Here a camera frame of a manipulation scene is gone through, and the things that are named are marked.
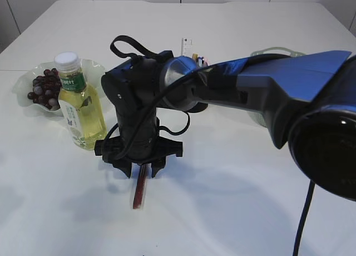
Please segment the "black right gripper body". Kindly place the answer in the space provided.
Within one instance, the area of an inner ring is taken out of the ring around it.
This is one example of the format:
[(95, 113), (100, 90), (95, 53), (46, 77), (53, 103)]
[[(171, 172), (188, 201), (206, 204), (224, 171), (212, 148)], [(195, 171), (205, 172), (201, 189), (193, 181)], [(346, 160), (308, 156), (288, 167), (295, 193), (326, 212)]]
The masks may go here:
[(170, 155), (182, 157), (183, 143), (181, 141), (170, 140), (161, 136), (150, 138), (147, 141), (138, 141), (129, 149), (128, 153), (119, 160), (114, 157), (124, 148), (123, 139), (120, 136), (112, 137), (107, 142), (97, 140), (94, 152), (96, 156), (109, 153), (106, 163), (114, 167), (129, 167), (132, 164), (151, 164), (153, 167), (164, 167), (166, 158)]

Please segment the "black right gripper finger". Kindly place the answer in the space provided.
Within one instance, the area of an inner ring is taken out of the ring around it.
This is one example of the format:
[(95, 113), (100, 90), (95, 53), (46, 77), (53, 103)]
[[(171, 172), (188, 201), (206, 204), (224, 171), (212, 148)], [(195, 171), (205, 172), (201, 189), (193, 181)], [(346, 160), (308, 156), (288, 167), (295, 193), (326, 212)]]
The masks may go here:
[(166, 166), (166, 157), (155, 158), (151, 162), (151, 177), (154, 178), (157, 173)]
[(131, 177), (132, 174), (132, 162), (126, 160), (116, 160), (112, 163), (115, 169), (122, 171), (127, 178)]

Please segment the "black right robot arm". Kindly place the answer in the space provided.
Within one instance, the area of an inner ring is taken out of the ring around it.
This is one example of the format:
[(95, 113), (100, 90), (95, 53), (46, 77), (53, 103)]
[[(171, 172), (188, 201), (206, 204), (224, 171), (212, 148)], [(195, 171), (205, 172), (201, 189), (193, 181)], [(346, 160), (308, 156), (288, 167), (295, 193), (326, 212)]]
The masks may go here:
[(278, 149), (324, 190), (355, 200), (355, 56), (328, 51), (300, 57), (264, 54), (198, 67), (164, 51), (134, 55), (106, 72), (101, 86), (116, 109), (119, 136), (95, 154), (127, 176), (132, 164), (156, 174), (182, 143), (159, 135), (158, 108), (198, 113), (219, 105), (259, 113)]

